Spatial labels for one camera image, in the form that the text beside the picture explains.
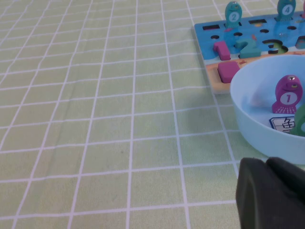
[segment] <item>table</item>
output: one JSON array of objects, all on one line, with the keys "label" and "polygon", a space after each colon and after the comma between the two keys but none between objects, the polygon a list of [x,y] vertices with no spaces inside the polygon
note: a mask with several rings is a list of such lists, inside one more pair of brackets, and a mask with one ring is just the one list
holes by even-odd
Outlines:
[{"label": "table", "polygon": [[0,228],[239,228],[239,161],[265,157],[211,93],[193,31],[226,4],[0,2]]}]

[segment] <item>plastic bowl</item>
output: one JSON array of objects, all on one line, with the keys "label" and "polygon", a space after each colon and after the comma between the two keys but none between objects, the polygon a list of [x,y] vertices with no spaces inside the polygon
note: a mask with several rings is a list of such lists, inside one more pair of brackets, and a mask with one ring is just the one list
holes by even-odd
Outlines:
[{"label": "plastic bowl", "polygon": [[273,117],[275,87],[285,75],[296,75],[304,94],[297,108],[305,103],[305,56],[279,55],[248,64],[233,77],[230,93],[241,134],[255,149],[266,156],[277,156],[294,164],[305,165],[305,137],[274,130],[269,123]]}]

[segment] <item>pink block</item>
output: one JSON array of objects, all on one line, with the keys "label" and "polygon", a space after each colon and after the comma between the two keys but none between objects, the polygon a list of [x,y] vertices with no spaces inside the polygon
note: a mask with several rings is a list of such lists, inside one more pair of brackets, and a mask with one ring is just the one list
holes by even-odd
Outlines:
[{"label": "pink block", "polygon": [[218,64],[218,73],[223,83],[230,83],[233,76],[238,72],[239,66],[235,61]]},{"label": "pink block", "polygon": [[225,41],[214,43],[213,50],[218,52],[220,60],[228,61],[231,59],[231,54]]}]

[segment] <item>white grid line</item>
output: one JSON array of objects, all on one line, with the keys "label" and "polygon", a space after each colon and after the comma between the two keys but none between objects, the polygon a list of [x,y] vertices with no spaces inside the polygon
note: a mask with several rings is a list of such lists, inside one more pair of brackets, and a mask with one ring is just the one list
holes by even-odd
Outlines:
[{"label": "white grid line", "polygon": [[[69,9],[71,3],[72,3],[72,0],[70,0],[70,3],[69,3],[69,5],[68,5],[67,8],[66,8],[65,13],[67,13],[67,11],[68,11],[68,9]],[[53,40],[55,39],[55,36],[56,36],[56,34],[57,34],[57,31],[59,30],[59,28],[60,28],[60,26],[61,26],[61,23],[62,23],[63,19],[64,19],[64,16],[62,17],[60,23],[58,24],[57,30],[56,30],[56,32],[54,33],[54,35],[53,35],[53,37],[52,37],[52,40],[51,40],[51,42],[50,42],[50,44],[49,44],[47,50],[45,51],[45,56],[46,56],[47,52],[49,51],[49,48],[51,47],[51,45],[52,45],[52,43],[53,43]],[[30,86],[31,86],[32,83],[34,82],[35,77],[36,77],[37,74],[38,74],[38,69],[40,68],[40,65],[41,65],[42,61],[44,60],[45,56],[44,56],[44,57],[42,58],[42,60],[39,62],[38,67],[37,67],[37,71],[36,71],[34,77],[33,77],[32,80],[31,80]],[[52,113],[52,115],[51,115],[50,121],[53,119],[53,117],[54,117],[54,115],[55,115],[55,112],[56,112],[56,109],[57,109],[57,107],[58,107],[59,100],[60,100],[60,98],[61,98],[61,94],[62,94],[62,92],[63,92],[63,89],[64,89],[64,84],[63,84],[62,87],[61,87],[61,91],[60,91],[60,94],[59,94],[59,97],[58,97],[58,101],[57,101],[57,103],[56,103],[56,105],[55,105],[55,108],[54,108],[53,113]],[[26,91],[26,93],[25,93],[25,95],[24,95],[24,97],[23,97],[23,100],[22,100],[20,106],[18,107],[18,110],[17,110],[17,112],[16,112],[16,114],[15,114],[15,116],[14,116],[12,122],[11,122],[11,125],[13,125],[13,123],[14,123],[14,121],[15,121],[17,115],[18,115],[18,112],[20,111],[21,105],[23,104],[23,102],[24,102],[24,100],[25,100],[25,98],[26,98],[26,96],[27,96],[27,93],[28,93],[29,91],[30,91],[30,87],[29,87],[28,90]],[[28,191],[29,191],[29,189],[30,189],[31,182],[32,182],[32,179],[33,179],[33,177],[34,177],[34,173],[35,173],[37,164],[38,164],[38,162],[39,162],[40,156],[41,156],[41,154],[42,154],[42,149],[43,149],[44,144],[45,144],[45,142],[46,142],[46,139],[47,139],[47,135],[48,135],[50,126],[51,126],[51,122],[49,122],[49,124],[48,124],[48,126],[47,126],[47,128],[46,128],[46,132],[45,132],[44,137],[43,137],[43,141],[42,141],[42,144],[41,144],[41,148],[40,148],[40,150],[39,150],[39,152],[38,152],[37,158],[36,158],[36,160],[35,160],[34,167],[33,167],[33,169],[32,169],[31,175],[30,175],[30,180],[28,181],[28,184],[27,184],[27,187],[26,187],[25,192],[24,192],[24,194],[23,194],[22,200],[21,200],[21,202],[20,202],[20,204],[19,204],[19,206],[18,206],[18,209],[17,209],[17,212],[16,212],[16,216],[15,216],[15,218],[14,218],[14,222],[13,222],[12,229],[15,229],[15,227],[16,227],[17,220],[18,220],[18,215],[20,214],[21,208],[22,208],[22,206],[23,206],[23,203],[24,203],[24,201],[25,201],[25,198],[26,198],[26,196],[27,196],[27,194],[28,194]],[[3,139],[2,139],[2,142],[1,142],[1,145],[0,145],[0,150],[1,150],[2,147],[3,147],[3,143],[4,143],[4,140],[5,140],[5,137],[7,136],[7,133],[9,132],[9,129],[10,129],[10,128],[7,129],[7,132],[5,133],[5,135],[4,135]]]},{"label": "white grid line", "polygon": [[[99,63],[72,64],[71,67],[74,67],[74,66],[90,66],[90,65],[99,65]],[[65,65],[65,66],[61,66],[61,67],[40,68],[40,69],[38,69],[38,71],[55,70],[55,69],[62,69],[62,68],[67,68],[67,67],[69,67],[69,65]],[[184,72],[184,71],[188,71],[188,70],[202,70],[202,69],[204,69],[204,68],[193,67],[193,68],[187,68],[187,69],[172,70],[172,72]],[[31,72],[35,72],[35,71],[36,71],[36,69],[30,69],[30,70],[10,72],[8,74],[10,75],[10,74],[17,74],[17,73],[31,73]],[[146,74],[139,74],[139,75],[136,75],[136,76],[138,77],[138,76],[147,76],[147,75],[158,75],[158,74],[165,74],[165,73],[168,73],[168,72],[146,73]],[[102,80],[104,80],[104,79],[119,79],[119,78],[126,78],[126,77],[130,77],[130,76],[109,77],[109,78],[102,78]]]},{"label": "white grid line", "polygon": [[[97,40],[105,40],[105,38],[92,38],[92,39],[83,39],[80,40],[80,42],[90,42],[90,41],[97,41]],[[183,41],[176,41],[176,42],[167,42],[168,44],[175,44],[175,43],[182,43],[182,42],[194,42],[196,41],[195,39],[186,39]],[[70,42],[54,42],[53,44],[70,44],[70,43],[76,43],[76,41],[70,41]],[[137,47],[149,47],[149,46],[158,46],[165,44],[164,42],[162,43],[157,43],[157,44],[146,44],[146,45],[137,45]],[[26,48],[29,47],[41,47],[41,46],[48,46],[47,44],[35,44],[35,45],[26,45]],[[5,50],[14,50],[14,49],[19,49],[20,47],[13,47],[13,48],[5,48],[5,49],[0,49],[0,51],[5,51]],[[129,48],[134,48],[134,46],[126,46],[126,47],[121,47],[121,48],[107,48],[106,50],[122,50],[122,49],[129,49]]]},{"label": "white grid line", "polygon": [[[226,130],[226,132],[239,133],[239,130]],[[220,134],[220,133],[224,133],[224,130],[216,130],[216,131],[201,132],[201,133],[194,133],[194,134],[181,134],[181,135],[179,135],[179,137],[203,136],[203,135],[213,135],[213,134]],[[135,138],[133,140],[134,141],[146,141],[146,140],[158,140],[158,139],[167,139],[167,138],[176,138],[176,135],[157,136],[157,137],[142,137],[142,138]],[[124,143],[124,142],[130,142],[130,139],[112,140],[112,141],[103,141],[103,142],[90,142],[90,143],[88,143],[88,145],[93,146],[93,145],[104,145],[104,144]],[[46,147],[43,148],[43,150],[57,149],[57,148],[63,148],[63,147],[74,147],[74,146],[85,146],[85,144],[84,143],[78,143],[78,144],[64,144],[64,145],[56,145],[56,146],[46,146]],[[23,152],[36,151],[36,150],[40,150],[40,148],[5,150],[5,151],[0,151],[0,154],[23,153]]]},{"label": "white grid line", "polygon": [[[211,162],[211,163],[199,163],[199,164],[187,164],[182,165],[183,168],[196,168],[196,167],[209,167],[209,166],[225,166],[232,165],[233,163],[240,163],[240,160],[236,161],[221,161],[221,162]],[[137,172],[148,172],[148,171],[159,171],[159,170],[167,170],[167,169],[180,169],[180,165],[176,166],[164,166],[164,167],[150,167],[150,168],[134,168],[134,169],[124,169],[124,170],[111,170],[106,172],[95,172],[95,173],[82,173],[81,177],[91,177],[91,176],[104,176],[104,175],[112,175],[112,174],[122,174],[122,173],[132,173]],[[35,177],[32,181],[42,181],[47,179],[58,179],[58,178],[76,178],[79,174],[69,174],[69,175],[52,175],[46,177]],[[18,182],[28,182],[30,178],[21,178],[21,179],[9,179],[9,180],[0,180],[0,184],[6,183],[18,183]]]},{"label": "white grid line", "polygon": [[[103,79],[82,79],[82,80],[76,80],[76,81],[70,81],[66,82],[66,84],[73,84],[73,83],[79,83],[79,82],[90,82],[90,81],[107,81],[107,80],[113,80],[113,79],[123,79],[123,78],[132,78],[132,76],[122,76],[122,77],[115,77],[115,78],[103,78]],[[50,85],[63,85],[63,83],[50,83],[50,84],[35,84],[31,87],[43,87],[43,86],[50,86]],[[29,86],[20,86],[20,87],[9,87],[9,88],[1,88],[0,91],[7,91],[7,90],[13,90],[13,89],[24,89],[28,88]],[[210,86],[186,86],[186,87],[178,87],[174,88],[174,91],[183,90],[183,89],[200,89],[200,88],[209,88]],[[136,92],[135,94],[152,94],[152,93],[162,93],[162,92],[169,92],[170,89],[166,90],[159,90],[159,91],[146,91],[146,92]],[[109,98],[109,97],[120,97],[120,96],[126,96],[126,95],[132,95],[132,93],[126,93],[126,94],[112,94],[112,95],[102,95],[98,96],[97,98]],[[70,99],[63,99],[60,100],[60,102],[68,102],[71,100],[84,100],[84,99],[94,99],[94,97],[80,97],[80,98],[70,98]],[[28,104],[22,104],[22,106],[28,106],[28,105],[39,105],[39,104],[52,104],[57,101],[45,101],[45,102],[35,102],[35,103],[28,103]],[[0,106],[0,108],[9,108],[9,107],[17,107],[20,104],[15,105],[3,105]]]},{"label": "white grid line", "polygon": [[160,0],[160,3],[161,3],[161,11],[162,11],[162,19],[163,19],[163,32],[164,32],[164,38],[165,38],[165,43],[166,43],[165,49],[166,49],[166,55],[167,55],[167,67],[168,67],[169,81],[170,81],[170,86],[171,86],[173,118],[174,118],[174,124],[175,124],[175,133],[176,133],[176,141],[177,141],[177,149],[178,149],[178,159],[179,159],[180,178],[181,178],[181,185],[182,185],[185,222],[186,222],[186,228],[191,229],[190,214],[189,214],[189,209],[188,209],[188,206],[187,206],[188,201],[187,201],[187,194],[186,194],[186,185],[185,185],[185,180],[184,180],[183,161],[182,161],[182,154],[181,154],[181,147],[180,147],[180,137],[179,137],[175,97],[174,97],[174,93],[173,93],[172,72],[171,72],[170,57],[169,57],[168,44],[167,44],[167,34],[166,34],[166,27],[165,27],[165,21],[164,21],[164,11],[163,11],[162,0]]},{"label": "white grid line", "polygon": [[[111,19],[112,19],[112,14],[113,14],[113,9],[114,9],[114,3],[115,3],[115,0],[113,0],[113,2],[112,2],[112,10],[111,10],[111,15],[110,15],[110,19],[109,19],[109,24],[108,24],[108,30],[107,30],[107,36],[106,36],[104,49],[106,49],[106,47],[107,47],[107,42],[108,42],[108,38],[109,38],[109,34],[110,34],[110,25],[111,25]],[[74,214],[74,211],[75,211],[75,205],[76,205],[78,190],[79,190],[80,182],[81,182],[81,174],[82,174],[84,161],[85,161],[85,157],[86,157],[86,153],[87,153],[88,142],[89,142],[89,139],[90,139],[90,132],[91,132],[91,127],[92,127],[92,123],[93,123],[96,100],[97,100],[97,96],[98,96],[98,93],[99,93],[99,87],[100,87],[100,82],[101,82],[100,79],[102,77],[104,60],[105,60],[105,52],[103,52],[103,56],[102,56],[99,80],[98,80],[96,90],[95,90],[95,98],[94,98],[94,101],[93,101],[93,107],[92,107],[92,110],[91,110],[91,117],[90,117],[88,132],[87,132],[87,135],[86,135],[86,143],[85,143],[84,151],[83,151],[83,154],[82,154],[82,157],[81,157],[81,165],[80,165],[79,175],[77,177],[77,183],[76,183],[76,187],[75,187],[75,191],[74,191],[74,195],[73,195],[73,201],[72,201],[71,212],[70,212],[70,216],[69,216],[69,222],[68,222],[67,229],[70,229],[71,226],[72,226],[73,214]]]},{"label": "white grid line", "polygon": [[[195,206],[210,206],[210,205],[222,205],[222,204],[235,204],[236,200],[221,200],[221,201],[210,201],[210,202],[198,202],[198,203],[188,203],[188,207]],[[184,204],[172,204],[172,205],[156,205],[156,206],[145,206],[145,207],[133,207],[130,211],[144,211],[144,210],[156,210],[156,209],[166,209],[166,208],[181,208]],[[93,215],[93,214],[104,214],[104,213],[116,213],[116,212],[126,212],[126,208],[117,209],[107,209],[107,210],[96,210],[96,211],[84,211],[84,212],[74,212],[73,216],[83,216],[83,215]],[[67,217],[70,213],[58,213],[58,214],[30,214],[21,215],[19,219],[34,218],[34,217]],[[13,219],[13,216],[0,217],[0,220]]]},{"label": "white grid line", "polygon": [[[103,49],[96,49],[96,50],[88,50],[88,51],[82,51],[82,52],[76,52],[76,54],[82,54],[82,53],[91,53],[91,52],[101,52]],[[56,57],[56,56],[66,56],[66,55],[71,55],[73,52],[67,52],[67,53],[61,53],[61,54],[51,54],[51,55],[46,55],[46,57]],[[179,53],[179,54],[173,54],[169,55],[169,57],[175,57],[175,56],[181,56],[181,55],[199,55],[199,52],[184,52],[184,53]],[[21,57],[21,58],[15,58],[14,60],[3,60],[1,62],[11,62],[13,61],[10,65],[12,66],[16,60],[32,60],[32,59],[40,59],[44,56],[33,56],[33,57]],[[159,57],[150,57],[150,58],[142,58],[142,59],[137,59],[136,61],[149,61],[149,60],[158,60],[158,59],[165,59],[166,56],[159,56]],[[133,60],[125,60],[125,61],[114,61],[114,62],[105,62],[105,64],[116,64],[116,63],[129,63],[133,62]],[[81,65],[98,65],[99,63],[87,63],[87,64],[81,64]]]},{"label": "white grid line", "polygon": [[132,78],[132,115],[130,127],[130,144],[129,144],[129,162],[128,162],[128,180],[127,180],[127,211],[125,228],[129,229],[130,225],[130,208],[131,208],[131,192],[132,192],[132,157],[133,157],[133,127],[134,127],[134,106],[135,106],[135,81],[136,81],[136,64],[137,64],[137,28],[138,28],[138,0],[136,0],[135,12],[135,36],[134,36],[134,52],[133,52],[133,78]]}]

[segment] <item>blue puzzle board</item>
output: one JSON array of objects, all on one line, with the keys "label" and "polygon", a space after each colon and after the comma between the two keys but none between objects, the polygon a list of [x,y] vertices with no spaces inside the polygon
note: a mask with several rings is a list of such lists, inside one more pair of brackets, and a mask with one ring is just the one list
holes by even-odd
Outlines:
[{"label": "blue puzzle board", "polygon": [[[218,53],[213,50],[215,42],[225,41],[231,54],[238,54],[240,49],[234,47],[239,39],[256,38],[256,45],[261,51],[268,52],[272,50],[270,44],[264,44],[266,40],[280,40],[289,51],[300,51],[295,47],[299,37],[305,36],[305,19],[301,17],[303,12],[295,12],[291,21],[276,21],[274,15],[255,16],[248,18],[241,18],[241,26],[225,31],[225,21],[214,21],[207,23],[195,24],[195,33],[203,55],[204,60],[212,60],[218,57]],[[262,26],[256,27],[250,21],[263,20]],[[218,25],[219,29],[203,30],[205,26]]]}]

